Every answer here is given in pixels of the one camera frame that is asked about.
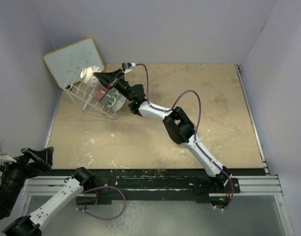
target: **cable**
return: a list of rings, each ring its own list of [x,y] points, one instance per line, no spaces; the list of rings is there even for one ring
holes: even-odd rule
[[[229,203],[225,207],[223,207],[223,208],[215,207],[216,209],[220,209],[220,210],[227,209],[229,207],[229,205],[232,203],[233,198],[234,198],[234,185],[233,185],[233,182],[232,182],[231,178],[229,177],[229,175],[217,163],[215,163],[214,161],[212,161],[212,159],[207,155],[206,152],[204,152],[204,150],[198,145],[198,142],[197,142],[197,139],[196,139],[196,136],[197,136],[197,133],[198,133],[198,129],[199,129],[199,125],[200,125],[200,121],[201,121],[201,115],[202,115],[202,105],[201,105],[201,99],[200,99],[199,94],[196,91],[194,91],[192,89],[189,89],[189,90],[186,90],[182,94],[179,95],[179,97],[175,100],[175,102],[173,103],[173,105],[172,105],[172,107],[170,109],[163,110],[163,109],[154,107],[154,106],[152,106],[150,104],[150,101],[149,101],[149,74],[148,74],[147,68],[142,63],[136,64],[136,65],[142,65],[144,67],[144,69],[145,69],[145,72],[146,72],[146,81],[147,81],[147,94],[146,94],[146,98],[147,98],[147,103],[153,109],[161,111],[161,112],[170,112],[170,111],[172,111],[175,108],[176,104],[179,102],[179,100],[182,98],[182,96],[185,95],[186,93],[192,92],[192,93],[194,93],[196,95],[196,97],[198,99],[198,102],[199,102],[199,117],[198,117],[198,122],[196,124],[195,131],[194,131],[194,142],[195,142],[195,145],[197,146],[197,148],[227,177],[227,179],[229,181],[230,188],[232,189],[232,191],[231,191],[232,193],[231,193],[231,197],[230,197]]]
[[[123,214],[123,212],[124,212],[124,210],[125,210],[125,207],[126,207],[126,199],[125,199],[124,194],[123,194],[118,188],[115,188],[115,187],[113,187],[113,186],[101,186],[101,187],[93,188],[93,189],[90,189],[90,190],[86,190],[86,191],[84,191],[84,192],[82,192],[82,193],[88,193],[88,192],[91,192],[91,191],[95,191],[95,190],[98,190],[98,189],[104,189],[104,188],[111,188],[111,189],[117,190],[117,191],[121,194],[121,196],[123,197],[123,200],[124,200],[124,206],[123,206],[122,211],[121,211],[118,215],[116,215],[116,216],[114,216],[114,217],[110,217],[110,218],[100,217],[100,216],[94,215],[94,214],[92,214],[92,213],[86,211],[85,209],[79,207],[79,204],[78,204],[78,203],[76,203],[76,206],[77,206],[76,209],[78,209],[78,210],[80,210],[81,212],[83,212],[83,213],[85,213],[85,214],[87,214],[87,215],[90,215],[90,216],[92,216],[92,217],[94,217],[94,218],[96,218],[96,219],[99,219],[99,220],[114,220],[114,219],[119,218],[119,217]]]

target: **plywood surface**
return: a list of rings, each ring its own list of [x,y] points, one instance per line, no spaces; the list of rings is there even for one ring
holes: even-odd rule
[[[113,71],[120,65],[106,65]],[[199,136],[229,168],[262,168],[256,137],[232,64],[148,64],[150,101],[171,107],[186,89],[202,100]],[[143,67],[125,77],[131,85],[146,85]],[[186,94],[178,103],[191,120],[198,118],[198,101]],[[84,113],[62,94],[49,146],[55,148],[54,169],[201,168],[182,146],[169,138],[161,122],[132,115],[127,104],[118,119]]]

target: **gray wall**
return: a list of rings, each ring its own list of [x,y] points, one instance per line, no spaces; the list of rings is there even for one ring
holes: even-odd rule
[[[56,47],[94,37],[106,63],[241,63],[276,0],[34,0]]]
[[[242,65],[271,174],[301,236],[301,0],[279,0]]]
[[[52,50],[30,0],[0,0],[0,139],[11,156],[45,145],[59,98],[42,61]]]

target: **glass panel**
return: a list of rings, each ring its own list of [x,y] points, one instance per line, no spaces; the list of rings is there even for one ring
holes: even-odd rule
[[[49,197],[33,196],[32,212]],[[111,205],[89,206],[102,217],[117,215],[123,201]],[[112,221],[97,220],[76,209],[71,201],[42,232],[53,235],[108,236],[283,236],[273,196],[236,196],[228,210],[213,210],[209,204],[195,202],[128,201],[123,215]]]

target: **white wire dish rack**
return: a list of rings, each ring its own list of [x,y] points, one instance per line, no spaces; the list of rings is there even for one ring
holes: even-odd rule
[[[91,88],[80,81],[83,68],[76,67],[65,83],[63,91],[73,100],[73,102],[86,113],[97,116],[116,119],[119,109],[125,102],[125,97],[115,88],[108,90],[101,100],[96,101],[92,93],[96,88]]]

